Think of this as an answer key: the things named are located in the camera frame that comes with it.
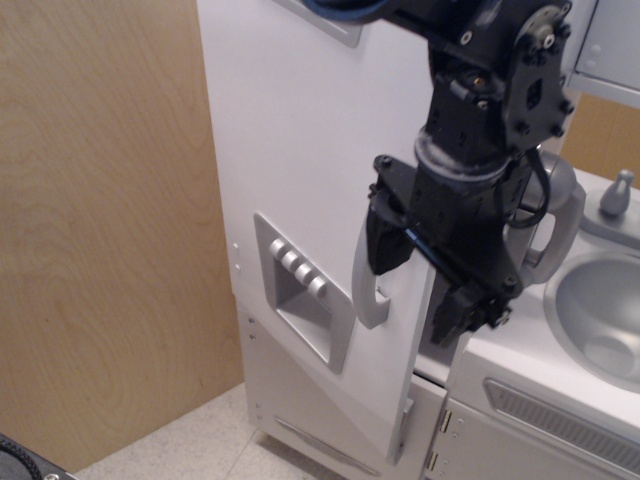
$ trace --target cable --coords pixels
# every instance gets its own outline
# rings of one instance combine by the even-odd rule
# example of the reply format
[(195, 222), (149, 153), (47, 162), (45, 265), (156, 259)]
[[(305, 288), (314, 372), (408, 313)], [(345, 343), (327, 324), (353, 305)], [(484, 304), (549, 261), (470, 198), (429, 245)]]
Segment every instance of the cable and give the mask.
[(516, 220), (515, 218), (511, 218), (507, 220), (507, 224), (513, 228), (530, 228), (536, 226), (538, 223), (542, 221), (542, 218), (547, 214), (549, 210), (549, 201), (551, 200), (551, 182), (549, 181), (549, 176), (542, 165), (542, 160), (540, 159), (540, 154), (538, 153), (538, 149), (532, 148), (527, 150), (525, 153), (527, 158), (527, 162), (531, 166), (533, 173), (535, 173), (536, 177), (538, 177), (538, 181), (540, 182), (540, 186), (542, 187), (542, 206), (536, 210), (536, 212), (524, 219), (524, 220)]
[(36, 462), (29, 456), (29, 454), (15, 443), (7, 440), (0, 440), (0, 452), (5, 452), (18, 460), (24, 468), (27, 469), (32, 480), (42, 480), (42, 474)]

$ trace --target wooden wall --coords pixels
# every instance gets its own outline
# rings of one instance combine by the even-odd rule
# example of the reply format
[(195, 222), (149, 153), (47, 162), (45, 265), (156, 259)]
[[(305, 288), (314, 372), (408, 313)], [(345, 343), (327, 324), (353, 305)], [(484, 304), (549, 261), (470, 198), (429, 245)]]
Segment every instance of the wooden wall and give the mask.
[(70, 471), (242, 381), (194, 0), (0, 0), (0, 431)]
[(613, 179), (623, 168), (640, 177), (640, 110), (583, 94), (562, 155), (603, 177)]

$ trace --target dispenser button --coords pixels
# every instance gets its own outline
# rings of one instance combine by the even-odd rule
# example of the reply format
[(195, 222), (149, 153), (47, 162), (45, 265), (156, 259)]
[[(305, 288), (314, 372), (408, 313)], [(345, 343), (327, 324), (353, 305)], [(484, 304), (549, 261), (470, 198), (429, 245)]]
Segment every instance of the dispenser button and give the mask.
[(313, 280), (313, 269), (306, 263), (303, 263), (296, 270), (296, 280), (305, 287), (309, 286), (311, 280)]
[(309, 285), (309, 293), (317, 299), (324, 297), (327, 293), (327, 282), (320, 277), (314, 278)]
[(273, 258), (280, 261), (282, 257), (284, 257), (284, 254), (287, 253), (287, 244), (278, 238), (269, 246), (269, 253), (271, 253)]
[(296, 252), (289, 252), (284, 257), (282, 257), (282, 266), (289, 270), (291, 273), (296, 271), (298, 265), (302, 262), (302, 259), (298, 256)]

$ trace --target vent grille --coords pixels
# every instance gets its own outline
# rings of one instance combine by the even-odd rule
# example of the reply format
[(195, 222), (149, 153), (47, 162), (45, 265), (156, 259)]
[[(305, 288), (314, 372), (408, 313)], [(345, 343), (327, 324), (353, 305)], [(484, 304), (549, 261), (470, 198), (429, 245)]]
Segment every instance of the vent grille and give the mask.
[(495, 380), (484, 387), (494, 410), (520, 420), (585, 452), (640, 475), (640, 444), (513, 390)]

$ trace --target tile floor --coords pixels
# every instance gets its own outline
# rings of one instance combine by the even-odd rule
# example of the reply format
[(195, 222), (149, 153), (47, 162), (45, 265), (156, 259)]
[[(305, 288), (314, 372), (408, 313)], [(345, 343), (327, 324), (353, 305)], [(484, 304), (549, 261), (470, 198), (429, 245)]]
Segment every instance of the tile floor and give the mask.
[(74, 475), (78, 480), (343, 480), (250, 425), (244, 385)]

